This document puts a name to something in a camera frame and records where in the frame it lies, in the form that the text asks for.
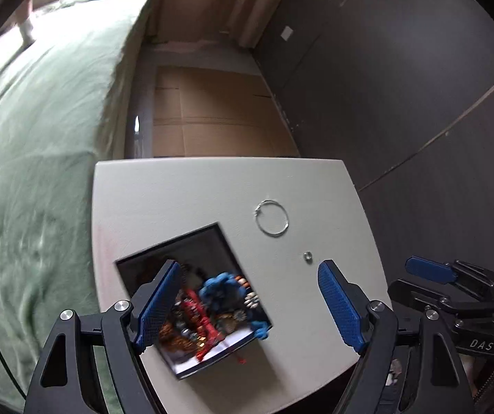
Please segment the black jewelry box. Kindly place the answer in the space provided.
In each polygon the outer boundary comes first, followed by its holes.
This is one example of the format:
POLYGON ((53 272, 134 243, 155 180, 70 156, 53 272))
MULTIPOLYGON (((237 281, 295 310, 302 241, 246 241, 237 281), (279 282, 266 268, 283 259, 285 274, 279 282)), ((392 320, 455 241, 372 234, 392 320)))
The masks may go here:
POLYGON ((218 223, 118 259, 130 296, 151 282, 165 262, 180 265, 176 302, 153 346, 179 380, 217 363, 254 340, 272 322, 218 223))

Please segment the pink curtain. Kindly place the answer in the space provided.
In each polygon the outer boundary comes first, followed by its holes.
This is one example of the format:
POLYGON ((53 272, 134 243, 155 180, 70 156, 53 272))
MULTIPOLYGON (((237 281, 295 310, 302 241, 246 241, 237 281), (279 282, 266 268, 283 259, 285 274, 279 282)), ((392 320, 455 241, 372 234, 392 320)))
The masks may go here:
POLYGON ((148 34, 159 42, 197 42, 224 34, 251 49, 281 0, 154 0, 148 34))

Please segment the brown cardboard sheet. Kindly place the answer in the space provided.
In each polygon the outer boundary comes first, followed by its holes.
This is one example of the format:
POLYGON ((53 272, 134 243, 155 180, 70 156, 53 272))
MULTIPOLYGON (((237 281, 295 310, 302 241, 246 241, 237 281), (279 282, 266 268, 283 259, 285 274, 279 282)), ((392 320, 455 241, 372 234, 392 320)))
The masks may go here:
POLYGON ((152 154, 299 156, 260 76, 180 66, 159 66, 156 71, 152 154))

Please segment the white bed mattress side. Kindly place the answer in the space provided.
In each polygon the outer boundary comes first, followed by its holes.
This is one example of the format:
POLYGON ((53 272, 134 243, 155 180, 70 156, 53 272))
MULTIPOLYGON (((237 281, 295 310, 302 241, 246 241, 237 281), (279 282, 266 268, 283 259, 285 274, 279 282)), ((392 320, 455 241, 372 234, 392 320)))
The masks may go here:
POLYGON ((98 161, 120 160, 125 157, 126 120, 144 34, 144 26, 136 27, 128 33, 113 67, 96 130, 98 161))

